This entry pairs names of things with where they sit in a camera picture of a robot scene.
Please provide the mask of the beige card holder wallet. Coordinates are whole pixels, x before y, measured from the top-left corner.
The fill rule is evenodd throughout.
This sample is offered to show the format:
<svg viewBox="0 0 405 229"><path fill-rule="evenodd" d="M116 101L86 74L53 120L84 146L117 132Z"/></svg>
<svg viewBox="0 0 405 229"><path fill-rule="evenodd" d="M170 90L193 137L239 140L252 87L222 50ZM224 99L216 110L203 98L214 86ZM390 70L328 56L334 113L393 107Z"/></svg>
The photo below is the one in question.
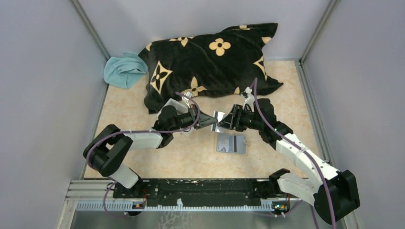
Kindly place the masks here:
<svg viewBox="0 0 405 229"><path fill-rule="evenodd" d="M217 133L215 151L235 155L247 155L248 146L245 135Z"/></svg>

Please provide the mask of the white plastic card box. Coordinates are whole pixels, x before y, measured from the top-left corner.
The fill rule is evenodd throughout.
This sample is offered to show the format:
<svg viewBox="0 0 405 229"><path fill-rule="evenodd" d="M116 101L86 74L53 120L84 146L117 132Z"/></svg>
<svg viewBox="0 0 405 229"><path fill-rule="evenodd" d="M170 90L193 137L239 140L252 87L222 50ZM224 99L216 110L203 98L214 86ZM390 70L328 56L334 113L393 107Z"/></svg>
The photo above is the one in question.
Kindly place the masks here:
<svg viewBox="0 0 405 229"><path fill-rule="evenodd" d="M170 98L170 99L165 103L165 105L164 105L163 107L166 107L166 106L169 106L169 105L171 105L171 106L173 106L173 107L176 108L176 112L177 112L178 115L187 113L187 112L188 112L188 109L189 109L189 107L188 107L187 105L185 105L184 103L179 102L179 101L176 101L176 100L174 100L174 99L172 99L172 98ZM184 136L186 136L186 137L189 137L189 136L191 135L191 133L193 132L193 130L194 130L194 129L191 128L191 129L188 129L187 131L181 132L181 134L184 135Z"/></svg>

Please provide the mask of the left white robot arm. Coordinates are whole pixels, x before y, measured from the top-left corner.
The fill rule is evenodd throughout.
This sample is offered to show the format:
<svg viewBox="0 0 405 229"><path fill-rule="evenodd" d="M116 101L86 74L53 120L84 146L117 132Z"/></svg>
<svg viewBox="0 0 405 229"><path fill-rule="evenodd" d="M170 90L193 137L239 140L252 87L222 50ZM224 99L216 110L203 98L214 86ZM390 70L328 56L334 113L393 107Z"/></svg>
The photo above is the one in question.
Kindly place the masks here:
<svg viewBox="0 0 405 229"><path fill-rule="evenodd" d="M218 122L217 118L201 111L191 93L176 94L183 102L170 99L158 112L154 126L147 130L122 130L114 124L106 126L83 152L87 165L122 185L131 197L140 196L143 191L140 176L124 165L129 151L164 148L174 139L173 133L197 130Z"/></svg>

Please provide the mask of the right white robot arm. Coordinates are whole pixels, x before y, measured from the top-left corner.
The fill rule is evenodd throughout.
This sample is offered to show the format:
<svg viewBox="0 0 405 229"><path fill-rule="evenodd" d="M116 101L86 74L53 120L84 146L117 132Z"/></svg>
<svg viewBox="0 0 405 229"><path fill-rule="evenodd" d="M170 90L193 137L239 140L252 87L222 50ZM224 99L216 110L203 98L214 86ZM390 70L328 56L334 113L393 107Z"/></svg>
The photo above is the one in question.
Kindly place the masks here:
<svg viewBox="0 0 405 229"><path fill-rule="evenodd" d="M333 225L360 207L355 175L340 171L307 148L285 123L279 121L268 98L255 98L250 88L243 105L233 108L218 126L243 132L257 130L261 139L286 156L303 172L299 177L287 169L269 176L269 191L275 197L292 194L311 205L324 222Z"/></svg>

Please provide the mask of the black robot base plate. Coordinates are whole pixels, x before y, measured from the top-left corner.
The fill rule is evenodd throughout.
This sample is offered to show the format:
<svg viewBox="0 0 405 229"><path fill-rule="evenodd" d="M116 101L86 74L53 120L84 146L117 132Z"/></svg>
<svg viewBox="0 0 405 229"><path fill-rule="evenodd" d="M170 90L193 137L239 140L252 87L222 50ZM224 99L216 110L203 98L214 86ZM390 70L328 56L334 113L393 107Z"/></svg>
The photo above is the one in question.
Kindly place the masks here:
<svg viewBox="0 0 405 229"><path fill-rule="evenodd" d="M281 198L267 178L163 179L146 178L132 188L116 184L114 198L139 198L148 207L175 206L181 199L185 207L256 207L262 200Z"/></svg>

